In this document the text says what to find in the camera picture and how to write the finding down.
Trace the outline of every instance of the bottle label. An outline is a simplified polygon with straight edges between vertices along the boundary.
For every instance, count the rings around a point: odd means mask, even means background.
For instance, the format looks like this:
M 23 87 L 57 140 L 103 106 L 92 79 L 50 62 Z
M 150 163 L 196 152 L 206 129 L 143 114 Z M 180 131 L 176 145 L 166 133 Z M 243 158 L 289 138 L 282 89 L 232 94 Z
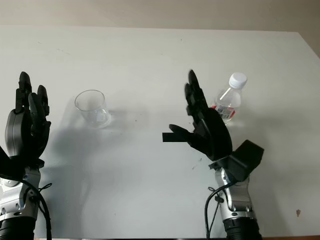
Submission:
M 236 111 L 233 107 L 227 107 L 222 105 L 213 105 L 213 109 L 215 109 L 221 116 L 222 119 L 231 119 Z

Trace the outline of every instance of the plastic water bottle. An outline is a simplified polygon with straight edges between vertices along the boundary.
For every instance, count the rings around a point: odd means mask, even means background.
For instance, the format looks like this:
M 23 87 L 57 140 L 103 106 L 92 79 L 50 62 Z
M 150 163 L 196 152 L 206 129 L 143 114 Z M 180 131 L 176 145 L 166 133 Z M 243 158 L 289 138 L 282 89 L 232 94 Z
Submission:
M 242 88 L 247 83 L 247 77 L 241 72 L 231 75 L 229 84 L 214 99 L 211 107 L 220 114 L 225 125 L 232 119 L 241 105 Z

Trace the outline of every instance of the robotic hand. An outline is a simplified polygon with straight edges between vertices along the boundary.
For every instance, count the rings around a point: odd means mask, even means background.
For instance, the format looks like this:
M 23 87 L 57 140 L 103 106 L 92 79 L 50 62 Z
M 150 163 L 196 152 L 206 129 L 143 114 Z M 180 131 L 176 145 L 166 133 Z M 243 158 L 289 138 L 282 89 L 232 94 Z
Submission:
M 46 88 L 40 85 L 37 94 L 33 93 L 28 74 L 22 72 L 15 109 L 9 113 L 5 128 L 10 157 L 0 147 L 0 239 L 33 240 L 38 208 L 46 220 L 47 239 L 52 239 L 48 207 L 39 191 L 39 169 L 44 166 L 39 157 L 46 148 L 51 125 L 48 115 Z
M 233 151 L 229 131 L 219 113 L 209 108 L 197 77 L 189 72 L 184 92 L 187 114 L 193 117 L 194 131 L 170 124 L 173 133 L 163 133 L 163 142 L 187 142 L 204 153 L 213 163 L 219 188 L 213 190 L 205 203 L 206 237 L 210 238 L 208 205 L 215 200 L 220 205 L 228 240 L 261 240 L 259 227 L 248 192 L 249 174 L 260 164 L 264 149 L 246 140 Z

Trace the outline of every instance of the white wall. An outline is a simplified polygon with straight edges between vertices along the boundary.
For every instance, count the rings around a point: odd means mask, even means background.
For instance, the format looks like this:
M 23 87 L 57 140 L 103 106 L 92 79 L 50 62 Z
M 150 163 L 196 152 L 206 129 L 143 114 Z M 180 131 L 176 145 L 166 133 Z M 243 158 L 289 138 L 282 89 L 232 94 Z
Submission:
M 299 32 L 320 56 L 319 0 L 0 0 L 0 25 Z

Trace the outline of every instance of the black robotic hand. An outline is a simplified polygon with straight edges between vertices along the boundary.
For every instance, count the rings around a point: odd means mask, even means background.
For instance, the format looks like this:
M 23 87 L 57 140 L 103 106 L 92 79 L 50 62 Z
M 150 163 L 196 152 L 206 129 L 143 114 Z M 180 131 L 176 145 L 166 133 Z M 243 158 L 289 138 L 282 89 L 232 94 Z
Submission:
M 192 148 L 204 153 L 213 161 L 213 169 L 224 168 L 230 179 L 244 181 L 260 164 L 263 148 L 246 140 L 233 151 L 229 131 L 219 113 L 208 107 L 193 70 L 184 87 L 187 114 L 193 117 L 194 131 L 170 124 L 173 133 L 163 133 L 163 142 L 187 142 Z
M 189 72 L 189 81 L 184 87 L 187 101 L 187 114 L 193 117 L 194 131 L 170 124 L 169 128 L 182 142 L 207 155 L 212 161 L 227 157 L 232 152 L 232 142 L 219 113 L 208 107 L 206 98 L 199 86 L 193 70 Z
M 28 74 L 21 72 L 19 88 L 15 92 L 15 108 L 9 113 L 5 128 L 5 143 L 9 157 L 0 147 L 0 177 L 20 179 L 26 166 L 42 168 L 39 159 L 49 138 L 51 122 L 46 88 L 38 87 L 32 92 Z

